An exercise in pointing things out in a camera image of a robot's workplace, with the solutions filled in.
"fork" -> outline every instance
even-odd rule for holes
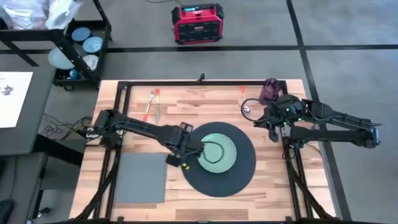
[[[149,114],[149,108],[150,108],[150,103],[152,102],[152,100],[155,98],[155,90],[150,90],[149,92],[149,101],[147,104],[147,109],[144,115],[144,118],[142,119],[143,121],[147,121],[148,120],[148,114]]]

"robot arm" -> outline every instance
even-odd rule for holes
[[[347,131],[309,130],[294,126],[296,121],[308,121],[314,124],[330,123],[346,128]],[[254,122],[255,127],[269,130],[269,137],[274,142],[279,137],[276,127],[282,128],[283,137],[302,147],[308,141],[351,142],[357,146],[374,148],[380,144],[378,130],[380,124],[370,119],[362,119],[334,111],[324,103],[310,100],[300,101],[296,96],[283,95],[277,101],[267,102],[264,115]]]
[[[193,126],[181,123],[180,126],[157,126],[130,118],[116,110],[103,110],[99,113],[94,125],[96,134],[103,135],[103,143],[111,148],[121,147],[121,135],[118,130],[129,131],[155,139],[170,150],[166,163],[178,167],[191,155],[199,156],[203,150],[200,139],[192,139],[190,132]]]

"red power station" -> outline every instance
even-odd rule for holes
[[[172,11],[175,41],[178,44],[214,42],[223,33],[223,8],[218,4],[176,7]]]

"wire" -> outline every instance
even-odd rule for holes
[[[224,158],[224,154],[225,154],[225,149],[224,149],[224,147],[221,145],[221,144],[219,144],[219,143],[217,143],[217,142],[213,142],[213,141],[204,141],[203,143],[211,143],[211,144],[216,144],[216,145],[218,145],[220,148],[221,148],[221,156],[220,156],[220,158],[217,160],[217,161],[209,161],[207,158],[206,158],[206,154],[205,154],[205,150],[203,150],[203,158],[205,158],[205,160],[207,161],[207,162],[209,162],[210,164],[216,164],[217,162],[219,162],[219,161],[221,161],[223,158]]]
[[[316,149],[316,150],[319,152],[319,155],[322,155],[321,150],[319,150],[317,147],[315,147],[315,146],[313,146],[313,145],[310,145],[310,144],[308,144],[308,143],[304,143],[304,144],[306,144],[306,145],[312,147],[313,149]]]
[[[286,157],[285,153],[283,153],[282,154],[282,159],[283,160],[294,159],[296,157],[296,149],[295,148],[292,148],[292,149],[293,149],[293,152],[294,152],[293,156],[290,155],[290,150],[291,149],[289,149],[289,157]]]
[[[245,114],[245,112],[243,111],[243,107],[244,107],[244,105],[245,105],[248,101],[257,101],[257,102],[260,102],[259,99],[257,99],[257,98],[248,98],[248,99],[245,99],[245,100],[242,102],[242,105],[241,105],[241,114],[242,114],[242,116],[243,116],[246,120],[251,121],[251,122],[264,122],[264,121],[267,121],[268,119],[272,119],[272,118],[264,118],[264,119],[255,120],[255,119],[251,119],[251,118],[247,117],[246,114]]]
[[[179,0],[164,0],[164,1],[145,0],[145,2],[149,2],[149,3],[164,3],[164,2],[170,2],[170,1],[176,1],[176,2],[180,3],[181,6],[183,6],[183,4]]]
[[[60,138],[61,140],[64,140],[72,132],[77,132],[77,130],[87,127],[88,124],[91,122],[92,117],[85,116],[83,118],[78,119],[74,123],[67,123],[59,121],[57,118],[54,118],[53,116],[50,116],[49,114],[45,113],[43,115],[43,120],[50,124],[44,127],[41,134],[49,138],[53,134],[62,134],[65,131],[64,128],[68,128],[67,133]]]

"table leg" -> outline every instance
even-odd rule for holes
[[[33,151],[44,152],[51,157],[60,159],[76,166],[81,166],[81,162],[83,160],[83,153],[46,138],[41,134],[36,136]]]

